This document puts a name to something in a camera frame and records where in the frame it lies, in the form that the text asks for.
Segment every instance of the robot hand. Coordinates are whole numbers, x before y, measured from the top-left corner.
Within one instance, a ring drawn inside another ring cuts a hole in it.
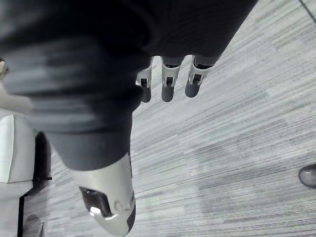
[[[114,236],[129,233],[136,214],[130,155],[101,169],[73,170],[73,176],[96,222]]]
[[[164,102],[170,102],[173,98],[174,87],[178,79],[181,63],[184,57],[185,55],[179,57],[161,57],[161,98]],[[185,89],[186,96],[193,98],[198,94],[200,85],[219,57],[220,55],[216,57],[192,55],[187,86]],[[149,102],[151,99],[152,62],[153,58],[151,59],[150,66],[140,71],[136,79],[136,84],[143,89],[142,101],[144,103]]]

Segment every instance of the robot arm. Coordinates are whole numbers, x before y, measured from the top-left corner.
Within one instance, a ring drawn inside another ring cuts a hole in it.
[[[151,58],[162,56],[168,102],[182,59],[195,55],[186,94],[196,96],[255,3],[1,1],[3,84],[32,100],[30,123],[46,133],[90,215],[109,233],[123,236],[135,220],[130,132],[132,112],[151,97]]]

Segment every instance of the dark gray fabric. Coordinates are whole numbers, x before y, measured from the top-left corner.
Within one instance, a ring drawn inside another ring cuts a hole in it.
[[[217,58],[256,0],[1,0],[7,91],[66,166],[91,170],[129,151],[137,73],[150,57]]]
[[[203,55],[196,55],[194,64],[195,65],[206,65],[206,66],[213,66],[217,60],[220,58],[220,55],[217,57],[205,57]]]
[[[164,65],[172,65],[172,66],[179,66],[184,57],[177,57],[177,58],[169,58],[169,57],[162,57]]]

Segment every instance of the floor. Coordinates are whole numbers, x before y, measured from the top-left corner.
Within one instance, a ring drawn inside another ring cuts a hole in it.
[[[316,13],[316,1],[305,1]],[[187,57],[166,104],[161,62],[153,97],[134,113],[137,215],[129,237],[314,237],[316,24],[298,0],[260,0],[204,80],[185,96]],[[25,236],[109,236],[88,215],[53,153],[50,185],[26,198]]]

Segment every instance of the black shoe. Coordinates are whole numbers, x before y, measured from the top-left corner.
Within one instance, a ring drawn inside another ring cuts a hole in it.
[[[302,184],[316,189],[316,164],[310,164],[300,169],[298,172]]]

